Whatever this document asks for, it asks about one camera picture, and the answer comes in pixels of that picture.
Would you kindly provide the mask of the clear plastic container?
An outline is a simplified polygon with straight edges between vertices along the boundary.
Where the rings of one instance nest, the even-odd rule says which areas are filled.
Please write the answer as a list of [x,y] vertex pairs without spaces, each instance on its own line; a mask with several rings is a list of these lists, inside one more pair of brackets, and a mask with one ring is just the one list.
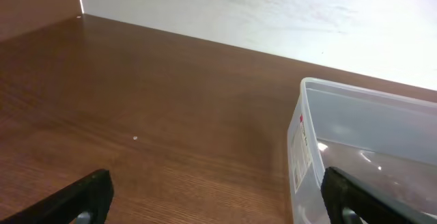
[[433,102],[305,78],[287,131],[287,159],[295,223],[329,221],[321,194],[329,167],[436,216]]

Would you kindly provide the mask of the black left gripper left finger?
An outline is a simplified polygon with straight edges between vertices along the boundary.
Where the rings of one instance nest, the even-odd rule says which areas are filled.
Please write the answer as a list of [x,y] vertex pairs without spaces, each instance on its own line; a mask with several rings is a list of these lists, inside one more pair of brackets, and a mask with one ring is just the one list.
[[109,170],[99,169],[1,220],[1,224],[104,223],[113,196]]

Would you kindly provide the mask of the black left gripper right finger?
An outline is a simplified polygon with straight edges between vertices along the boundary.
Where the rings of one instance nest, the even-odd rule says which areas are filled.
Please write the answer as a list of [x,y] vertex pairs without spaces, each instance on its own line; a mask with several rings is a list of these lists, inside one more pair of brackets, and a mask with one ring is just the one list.
[[324,172],[321,194],[332,224],[436,224],[416,211],[337,167]]

